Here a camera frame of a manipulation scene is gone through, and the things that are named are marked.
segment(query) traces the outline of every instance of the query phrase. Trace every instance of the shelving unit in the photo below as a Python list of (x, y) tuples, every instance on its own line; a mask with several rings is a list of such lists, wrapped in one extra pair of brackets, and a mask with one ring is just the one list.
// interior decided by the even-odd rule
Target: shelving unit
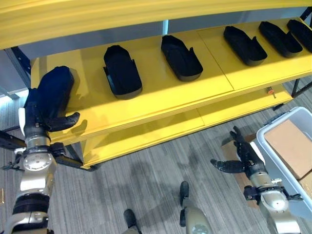
[(185, 113), (98, 135), (81, 143), (84, 165), (110, 160), (137, 150), (184, 136), (270, 106), (288, 102), (292, 97), (282, 85), (273, 87), (276, 98), (264, 89), (207, 105)]
[[(286, 31), (289, 19), (272, 20)], [(281, 57), (258, 31), (259, 22), (235, 25), (258, 41), (268, 58), (257, 67), (244, 65), (223, 38), (225, 26), (173, 34), (193, 47), (204, 71), (192, 82), (179, 81), (163, 56), (161, 37), (118, 43), (136, 61), (143, 91), (131, 100), (112, 94), (103, 66), (111, 44), (37, 58), (32, 87), (56, 66), (72, 68), (75, 84), (67, 113), (80, 112), (78, 124), (51, 133), (53, 142), (82, 142), (83, 168), (247, 115), (292, 97), (282, 85), (312, 74), (312, 54)], [(274, 87), (276, 98), (266, 93)]]

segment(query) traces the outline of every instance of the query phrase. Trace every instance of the metal bracket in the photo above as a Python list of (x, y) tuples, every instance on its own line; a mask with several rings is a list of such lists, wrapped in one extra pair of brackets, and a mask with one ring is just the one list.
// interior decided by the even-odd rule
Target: metal bracket
[(8, 91), (0, 86), (0, 92), (3, 93), (4, 95), (8, 96), (12, 100), (19, 99), (19, 96), (16, 94), (9, 94)]
[(15, 150), (26, 147), (25, 141), (15, 136), (0, 131), (0, 148)]
[(66, 149), (68, 150), (69, 154), (73, 158), (65, 156), (66, 153), (65, 153), (64, 145), (62, 143), (55, 143), (53, 145), (55, 146), (55, 148), (57, 148), (57, 150), (55, 151), (56, 154), (53, 154), (53, 156), (55, 158), (55, 161), (58, 164), (62, 164), (68, 167), (73, 167), (73, 168), (90, 171), (90, 172), (97, 169), (96, 167), (91, 167), (90, 169), (81, 168), (83, 166), (83, 163), (72, 145), (66, 145)]

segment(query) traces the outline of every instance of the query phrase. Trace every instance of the shelf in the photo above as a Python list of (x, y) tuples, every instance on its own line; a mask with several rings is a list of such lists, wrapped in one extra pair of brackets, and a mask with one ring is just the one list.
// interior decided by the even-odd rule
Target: shelf
[(282, 85), (274, 86), (276, 98), (266, 90), (234, 97), (196, 110), (83, 141), (84, 165), (110, 160), (292, 99)]
[[(270, 20), (284, 32), (288, 32), (287, 22), (290, 19)], [(258, 27), (260, 22), (235, 24), (250, 38), (256, 36), (258, 42), (267, 52), (264, 62), (255, 67), (245, 65), (234, 53), (223, 37), (225, 26), (198, 31), (208, 49), (224, 72), (235, 90), (250, 89), (272, 82), (286, 82), (312, 74), (312, 54), (303, 46), (303, 51), (294, 58), (284, 58), (261, 35)]]
[[(281, 26), (288, 20), (272, 22)], [(238, 27), (252, 36), (252, 32), (258, 33), (258, 24)], [(226, 44), (223, 30), (224, 27), (216, 27), (173, 34), (188, 48), (194, 48), (204, 68), (199, 79), (187, 83), (179, 81), (167, 64), (160, 50), (161, 37), (119, 43), (136, 61), (143, 83), (142, 93), (131, 100), (118, 100), (110, 90), (103, 55), (111, 44), (35, 59), (32, 87), (37, 87), (40, 78), (56, 66), (72, 68), (75, 78), (66, 112), (80, 112), (80, 120), (71, 129), (51, 133), (52, 141), (72, 144), (213, 103), (218, 105), (226, 99), (312, 74), (312, 54), (306, 49), (297, 57), (283, 58), (261, 36), (258, 39), (269, 54), (267, 61), (248, 67)]]
[(188, 48), (194, 48), (204, 67), (201, 76), (193, 82), (178, 80), (161, 52), (161, 37), (119, 43), (135, 60), (142, 80), (142, 93), (131, 100), (118, 100), (110, 90), (103, 70), (103, 55), (111, 44), (36, 59), (31, 71), (33, 87), (56, 66), (75, 69), (72, 70), (75, 84), (67, 113), (80, 112), (80, 120), (76, 127), (51, 133), (52, 141), (71, 144), (171, 116), (196, 108), (193, 107), (195, 102), (233, 90), (196, 31), (174, 35)]
[(2, 0), (0, 49), (139, 23), (310, 5), (311, 0)]
[(273, 89), (276, 98), (273, 95), (268, 95), (266, 89), (260, 89), (197, 110), (204, 121), (204, 125), (210, 127), (292, 100), (283, 85), (275, 85)]

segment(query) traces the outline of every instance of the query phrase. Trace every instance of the black tray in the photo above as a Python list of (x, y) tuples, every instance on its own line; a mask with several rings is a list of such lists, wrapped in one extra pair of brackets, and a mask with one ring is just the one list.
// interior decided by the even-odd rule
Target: black tray
[(248, 66), (257, 66), (268, 56), (256, 37), (250, 39), (242, 30), (233, 26), (225, 27), (223, 36), (231, 48)]
[(284, 33), (278, 26), (267, 21), (259, 25), (259, 30), (269, 43), (284, 57), (292, 58), (302, 51), (302, 46), (292, 36)]
[(163, 36), (161, 50), (167, 62), (181, 81), (197, 79), (203, 71), (193, 48), (187, 49), (183, 41), (174, 36)]
[(108, 47), (104, 61), (104, 71), (115, 97), (127, 100), (141, 93), (142, 82), (137, 66), (127, 50), (119, 45)]
[(291, 19), (287, 23), (287, 27), (292, 34), (304, 45), (304, 47), (312, 53), (312, 30), (304, 23)]

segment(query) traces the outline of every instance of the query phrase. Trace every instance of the gray carpet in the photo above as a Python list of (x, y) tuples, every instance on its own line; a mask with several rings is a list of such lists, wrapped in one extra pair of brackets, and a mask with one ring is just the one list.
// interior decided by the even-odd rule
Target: gray carpet
[[(311, 77), (302, 79), (299, 87), (310, 81)], [(285, 86), (290, 90), (292, 84)], [(1, 128), (17, 123), (10, 113), (12, 106), (18, 103), (0, 106)], [(224, 160), (220, 146), (229, 139), (234, 125), (251, 134), (294, 106), (312, 111), (312, 90), (276, 112), (267, 109), (116, 158), (95, 172), (59, 165), (49, 227), (56, 234), (118, 234), (127, 228), (124, 210), (131, 208), (144, 234), (185, 233), (179, 226), (178, 192), (186, 180), (191, 199), (206, 213), (215, 234), (268, 234), (266, 220), (259, 210), (247, 206), (234, 176), (213, 168), (210, 159)], [(19, 131), (11, 133), (20, 136)], [(0, 149), (0, 165), (11, 160), (12, 153)], [(5, 204), (0, 206), (0, 230), (11, 214), (20, 178), (21, 173), (0, 171), (0, 188), (5, 188), (6, 195)], [(312, 233), (311, 222), (300, 218), (298, 222), (303, 234)]]

